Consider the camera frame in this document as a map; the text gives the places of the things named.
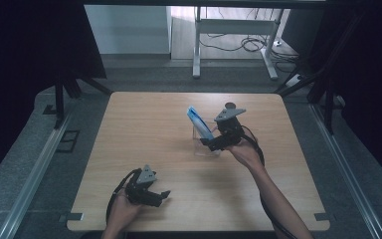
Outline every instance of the wooden table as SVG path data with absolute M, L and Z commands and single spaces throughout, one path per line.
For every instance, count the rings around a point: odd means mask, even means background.
M 113 93 L 104 114 L 69 221 L 74 231 L 103 230 L 112 191 L 133 169 L 149 164 L 171 190 L 158 208 L 146 206 L 128 231 L 273 230 L 249 171 L 228 151 L 194 155 L 189 106 L 213 119 L 227 102 L 247 111 L 238 116 L 259 139 L 266 168 L 310 230 L 327 230 L 324 213 L 282 98 L 271 94 Z

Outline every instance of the hand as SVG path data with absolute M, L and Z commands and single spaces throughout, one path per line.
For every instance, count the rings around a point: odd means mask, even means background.
M 106 229 L 101 238 L 116 238 L 135 219 L 141 207 L 141 204 L 132 204 L 127 198 L 125 189 L 122 188 L 112 204 Z
M 250 131 L 244 128 L 244 132 L 247 136 L 251 137 L 254 141 L 257 141 L 256 138 L 252 136 Z M 225 147 L 226 150 L 229 150 L 235 158 L 243 164 L 247 169 L 254 169 L 255 167 L 263 167 L 260 162 L 260 157 L 257 154 L 254 147 L 244 138 L 238 144 Z

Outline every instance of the person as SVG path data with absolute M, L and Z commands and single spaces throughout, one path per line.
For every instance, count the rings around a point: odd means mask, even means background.
M 247 129 L 245 132 L 246 135 L 251 135 Z M 225 147 L 225 149 L 229 150 L 248 169 L 256 181 L 261 198 L 276 220 L 298 239 L 313 238 L 297 212 L 270 178 L 253 146 L 247 140 L 242 139 L 238 144 Z M 134 220 L 141 207 L 142 205 L 130 203 L 122 189 L 110 210 L 110 216 L 101 238 L 117 238 L 121 231 Z M 278 238 L 288 238 L 275 224 L 274 229 Z

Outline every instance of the blue and white package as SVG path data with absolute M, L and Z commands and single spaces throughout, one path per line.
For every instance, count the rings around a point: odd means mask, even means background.
M 187 111 L 188 118 L 191 119 L 191 122 L 194 124 L 195 128 L 198 131 L 198 134 L 202 138 L 207 138 L 209 140 L 213 139 L 214 136 L 204 121 L 200 118 L 197 111 L 193 107 L 189 107 Z

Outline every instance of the white wall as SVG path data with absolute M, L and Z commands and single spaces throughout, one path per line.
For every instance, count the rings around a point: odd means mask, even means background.
M 170 7 L 85 7 L 101 54 L 170 53 Z

